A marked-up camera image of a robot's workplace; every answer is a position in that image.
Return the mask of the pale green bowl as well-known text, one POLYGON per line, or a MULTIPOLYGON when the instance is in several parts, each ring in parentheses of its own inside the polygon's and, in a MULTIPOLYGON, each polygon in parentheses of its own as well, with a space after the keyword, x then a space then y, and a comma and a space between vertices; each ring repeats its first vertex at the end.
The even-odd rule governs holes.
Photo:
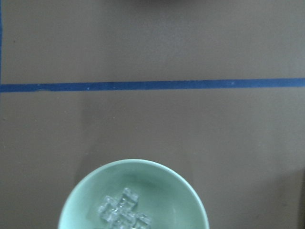
POLYGON ((98 214, 105 196, 121 197, 124 188, 139 195, 137 212, 148 215, 151 229, 207 229, 204 206, 191 185, 166 166, 142 159, 108 163, 92 171, 67 198, 60 229, 106 229, 98 214))

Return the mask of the ice cubes in cup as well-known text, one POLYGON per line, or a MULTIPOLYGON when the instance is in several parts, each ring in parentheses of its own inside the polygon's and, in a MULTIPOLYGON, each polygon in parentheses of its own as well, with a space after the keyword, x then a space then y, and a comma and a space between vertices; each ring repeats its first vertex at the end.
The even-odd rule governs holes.
POLYGON ((105 196, 98 208, 99 217, 107 229, 150 229, 151 218, 136 211, 139 195, 124 188, 119 199, 105 196))

